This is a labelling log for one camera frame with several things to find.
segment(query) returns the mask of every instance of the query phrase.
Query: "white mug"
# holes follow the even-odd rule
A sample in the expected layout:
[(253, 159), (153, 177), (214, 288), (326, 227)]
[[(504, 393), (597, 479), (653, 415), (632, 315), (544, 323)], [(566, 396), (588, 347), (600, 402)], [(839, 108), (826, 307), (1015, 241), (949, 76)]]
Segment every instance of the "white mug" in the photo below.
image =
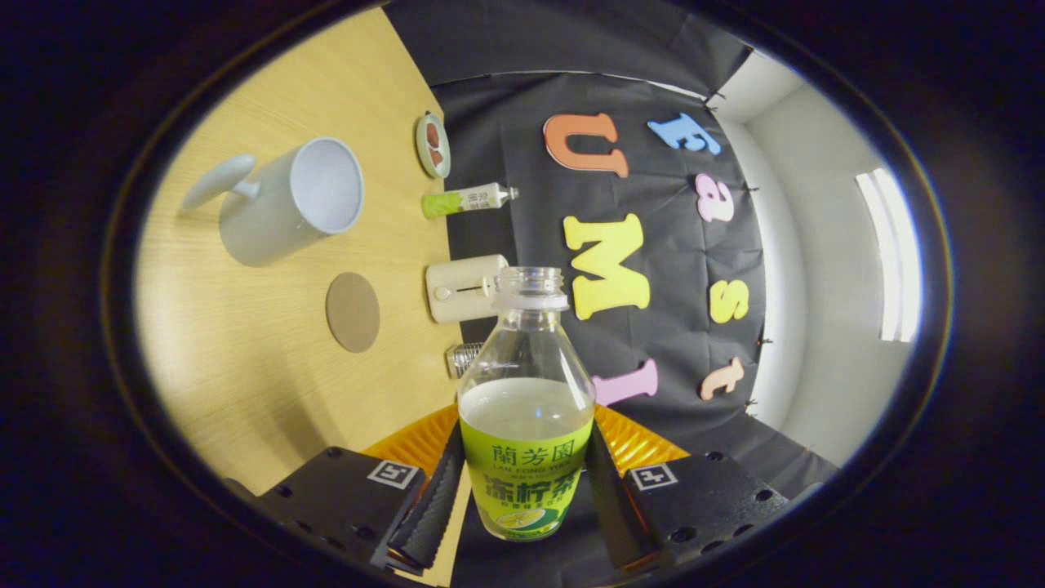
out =
[(239, 262), (266, 265), (345, 232), (359, 217), (363, 172), (352, 149), (338, 139), (312, 139), (251, 173), (256, 163), (249, 154), (219, 163), (182, 201), (189, 209), (232, 192), (222, 205), (218, 229)]

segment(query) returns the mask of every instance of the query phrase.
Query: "mug handle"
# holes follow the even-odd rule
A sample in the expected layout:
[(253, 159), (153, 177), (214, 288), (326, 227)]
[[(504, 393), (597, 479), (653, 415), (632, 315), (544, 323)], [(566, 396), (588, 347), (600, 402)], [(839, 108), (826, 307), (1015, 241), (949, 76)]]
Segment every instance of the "mug handle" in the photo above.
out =
[(195, 185), (189, 188), (182, 199), (182, 210), (195, 208), (209, 202), (218, 195), (231, 191), (249, 198), (254, 198), (258, 194), (260, 184), (258, 182), (246, 181), (247, 175), (254, 169), (257, 159), (249, 152), (237, 155), (218, 163), (213, 169), (207, 171), (196, 181)]

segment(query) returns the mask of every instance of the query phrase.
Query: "round coaster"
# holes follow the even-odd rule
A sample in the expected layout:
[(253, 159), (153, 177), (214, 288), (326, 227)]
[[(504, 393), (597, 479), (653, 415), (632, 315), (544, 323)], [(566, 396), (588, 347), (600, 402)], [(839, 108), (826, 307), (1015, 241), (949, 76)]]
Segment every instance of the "round coaster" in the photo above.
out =
[(327, 289), (327, 325), (342, 348), (354, 354), (369, 350), (380, 322), (377, 293), (367, 278), (351, 272), (333, 278)]

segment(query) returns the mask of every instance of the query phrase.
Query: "lemon tea bottle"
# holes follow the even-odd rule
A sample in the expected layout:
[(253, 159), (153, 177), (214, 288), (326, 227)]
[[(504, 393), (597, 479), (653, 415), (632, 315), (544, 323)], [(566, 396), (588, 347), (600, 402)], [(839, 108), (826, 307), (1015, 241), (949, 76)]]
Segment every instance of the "lemon tea bottle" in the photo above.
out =
[(458, 389), (472, 494), (483, 525), (536, 541), (562, 525), (595, 416), (595, 389), (562, 330), (557, 267), (505, 267), (497, 327)]

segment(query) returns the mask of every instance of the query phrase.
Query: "letter m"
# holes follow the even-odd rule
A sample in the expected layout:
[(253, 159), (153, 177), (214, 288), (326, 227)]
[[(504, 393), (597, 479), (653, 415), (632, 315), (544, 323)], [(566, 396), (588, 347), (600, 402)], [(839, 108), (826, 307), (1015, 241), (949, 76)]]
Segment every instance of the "letter m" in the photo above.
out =
[(628, 214), (617, 222), (582, 222), (575, 216), (562, 220), (566, 245), (574, 251), (585, 242), (595, 246), (574, 257), (573, 266), (603, 279), (574, 278), (574, 306), (577, 319), (587, 321), (594, 313), (633, 305), (645, 309), (650, 304), (650, 282), (643, 274), (621, 265), (628, 255), (643, 244), (643, 226), (638, 216)]

